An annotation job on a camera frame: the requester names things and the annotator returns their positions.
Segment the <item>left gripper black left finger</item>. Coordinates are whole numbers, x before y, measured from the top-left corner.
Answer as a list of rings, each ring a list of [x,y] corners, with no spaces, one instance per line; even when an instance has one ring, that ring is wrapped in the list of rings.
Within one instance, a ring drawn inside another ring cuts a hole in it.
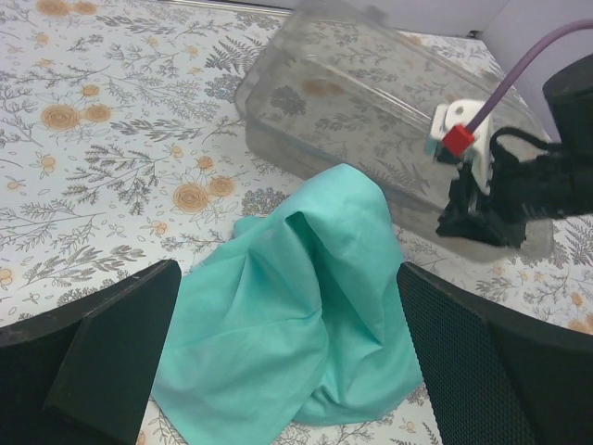
[[[2,327],[2,443],[134,444],[181,277],[159,261]]]

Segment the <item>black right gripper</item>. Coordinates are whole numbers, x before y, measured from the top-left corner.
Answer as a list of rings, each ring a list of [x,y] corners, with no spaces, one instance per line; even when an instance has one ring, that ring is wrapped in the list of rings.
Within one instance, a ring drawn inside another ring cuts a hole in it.
[[[501,139],[511,137],[542,151],[520,161]],[[592,212],[592,145],[551,143],[515,127],[490,139],[493,176],[490,192],[479,189],[470,172],[451,183],[449,203],[438,217],[436,233],[519,248],[526,222],[566,219]]]

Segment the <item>teal t shirt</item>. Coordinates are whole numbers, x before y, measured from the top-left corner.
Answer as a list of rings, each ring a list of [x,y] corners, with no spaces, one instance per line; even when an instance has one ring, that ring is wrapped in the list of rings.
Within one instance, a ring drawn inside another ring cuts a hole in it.
[[[379,187],[339,165],[182,281],[154,386],[186,440],[225,426],[374,420],[421,382]]]

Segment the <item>clear plastic bin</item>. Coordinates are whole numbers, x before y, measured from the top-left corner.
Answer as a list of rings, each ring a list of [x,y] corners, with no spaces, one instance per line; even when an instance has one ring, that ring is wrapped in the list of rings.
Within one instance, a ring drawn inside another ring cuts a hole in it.
[[[347,4],[306,3],[248,70],[235,104],[260,158],[305,180],[346,163],[382,188],[396,225],[489,262],[515,248],[436,231],[458,172],[435,146],[494,89]]]

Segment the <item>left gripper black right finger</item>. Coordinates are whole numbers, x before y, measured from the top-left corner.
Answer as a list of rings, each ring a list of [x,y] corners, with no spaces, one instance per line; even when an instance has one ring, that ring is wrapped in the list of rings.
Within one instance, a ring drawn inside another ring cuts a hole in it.
[[[445,444],[589,444],[592,337],[404,262],[397,285]]]

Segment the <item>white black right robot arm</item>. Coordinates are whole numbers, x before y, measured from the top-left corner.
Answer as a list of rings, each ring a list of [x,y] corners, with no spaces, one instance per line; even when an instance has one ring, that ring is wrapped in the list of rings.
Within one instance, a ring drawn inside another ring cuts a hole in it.
[[[480,189],[472,164],[462,163],[438,218],[438,235],[519,248],[531,222],[591,214],[592,58],[554,74],[543,95],[560,142],[515,127],[495,131],[486,145],[489,190]]]

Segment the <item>floral patterned table mat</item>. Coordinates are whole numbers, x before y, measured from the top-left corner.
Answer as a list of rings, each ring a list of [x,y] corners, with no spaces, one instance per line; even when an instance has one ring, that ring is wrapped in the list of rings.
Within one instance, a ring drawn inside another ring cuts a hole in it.
[[[1,325],[161,259],[184,268],[301,181],[250,153],[234,92],[284,15],[207,1],[1,1]],[[549,260],[471,263],[397,229],[406,260],[592,336],[592,218]],[[424,385],[374,423],[271,444],[440,444]]]

